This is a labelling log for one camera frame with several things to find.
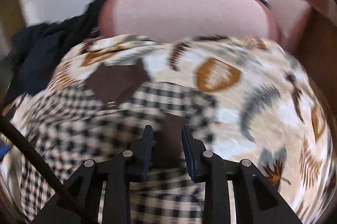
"plaid fabric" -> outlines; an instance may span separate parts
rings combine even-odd
[[[63,183],[83,161],[112,158],[139,138],[145,125],[159,133],[165,113],[188,118],[188,125],[207,149],[212,149],[215,121],[213,96],[172,83],[144,83],[116,110],[106,110],[83,84],[68,86],[40,100],[29,127],[28,140]],[[32,220],[54,194],[23,160],[21,204]],[[186,165],[150,170],[147,181],[130,187],[134,223],[197,223],[203,208],[204,185],[195,185]],[[99,221],[102,221],[104,189]]]

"metal rivet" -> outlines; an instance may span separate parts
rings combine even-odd
[[[123,156],[126,158],[131,157],[132,155],[133,155],[133,152],[130,150],[126,150],[123,152]]]
[[[203,152],[203,156],[207,158],[213,157],[213,153],[211,151],[205,151]]]
[[[252,162],[249,159],[244,159],[242,161],[242,165],[246,166],[246,167],[249,167],[250,165],[252,165]]]
[[[91,160],[91,159],[86,160],[86,161],[84,162],[84,166],[86,166],[86,167],[91,167],[92,165],[94,165],[94,161]]]

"patterned bedsheet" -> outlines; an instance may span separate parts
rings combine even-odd
[[[100,63],[129,65],[139,57],[151,82],[106,110],[83,81]],[[86,40],[12,122],[63,182],[84,160],[107,160],[127,149],[144,125],[160,131],[164,113],[188,118],[196,138],[222,158],[250,159],[303,223],[314,223],[329,203],[336,184],[330,129],[305,71],[272,41],[219,35],[174,44],[133,35]],[[29,220],[53,195],[24,158],[20,189]],[[131,217],[201,223],[203,195],[204,185],[190,181],[184,164],[152,170],[147,182],[131,186]],[[235,223],[232,193],[230,202]]]

